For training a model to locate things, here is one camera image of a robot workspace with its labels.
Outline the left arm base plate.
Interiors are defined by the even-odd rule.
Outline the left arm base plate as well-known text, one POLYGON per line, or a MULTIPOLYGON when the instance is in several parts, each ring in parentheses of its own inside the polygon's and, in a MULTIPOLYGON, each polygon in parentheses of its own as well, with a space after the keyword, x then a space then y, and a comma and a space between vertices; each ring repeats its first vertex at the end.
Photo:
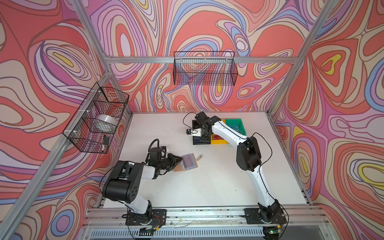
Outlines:
POLYGON ((163 226, 166 224, 167 210, 154 209, 143 215, 134 214, 129 211, 124 215, 127 226, 163 226))

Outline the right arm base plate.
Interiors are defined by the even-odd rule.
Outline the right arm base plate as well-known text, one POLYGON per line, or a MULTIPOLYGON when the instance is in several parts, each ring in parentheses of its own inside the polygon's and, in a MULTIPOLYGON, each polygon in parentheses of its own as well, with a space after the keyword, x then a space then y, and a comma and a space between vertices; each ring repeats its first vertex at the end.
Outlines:
POLYGON ((249 225, 267 224, 277 226, 287 223, 287 218, 282 208, 278 208, 272 214, 259 208, 245 208, 243 218, 246 219, 247 224, 249 225))

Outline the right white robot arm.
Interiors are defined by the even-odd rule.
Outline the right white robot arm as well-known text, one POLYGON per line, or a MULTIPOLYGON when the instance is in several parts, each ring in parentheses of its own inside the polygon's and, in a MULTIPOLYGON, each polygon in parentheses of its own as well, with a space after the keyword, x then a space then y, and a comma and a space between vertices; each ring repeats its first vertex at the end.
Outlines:
POLYGON ((199 127, 188 130, 193 137, 210 137, 218 135, 236 149, 236 163, 246 171, 258 195, 260 221, 265 224, 287 222, 284 208, 273 196, 263 173, 262 154, 255 137, 247 137, 230 128, 219 117, 208 117, 204 112, 196 114, 199 127))

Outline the tan leather card holder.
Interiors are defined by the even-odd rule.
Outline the tan leather card holder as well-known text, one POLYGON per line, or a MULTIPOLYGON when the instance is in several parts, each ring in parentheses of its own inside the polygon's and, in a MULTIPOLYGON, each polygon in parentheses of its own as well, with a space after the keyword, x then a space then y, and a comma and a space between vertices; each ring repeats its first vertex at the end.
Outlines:
POLYGON ((174 172, 183 172, 192 170, 198 167, 198 161, 203 155, 187 154, 182 156, 182 161, 173 169, 174 172))

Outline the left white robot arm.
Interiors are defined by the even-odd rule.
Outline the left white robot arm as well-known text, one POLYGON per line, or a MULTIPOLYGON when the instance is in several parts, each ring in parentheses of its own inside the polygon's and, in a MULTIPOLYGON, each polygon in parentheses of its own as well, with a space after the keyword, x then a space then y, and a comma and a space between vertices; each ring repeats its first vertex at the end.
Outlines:
POLYGON ((149 213, 151 202, 139 194, 141 180, 155 180, 172 171, 183 158, 171 153, 148 154, 144 162, 119 161, 108 176, 102 188, 104 198, 120 202, 132 213, 149 213))

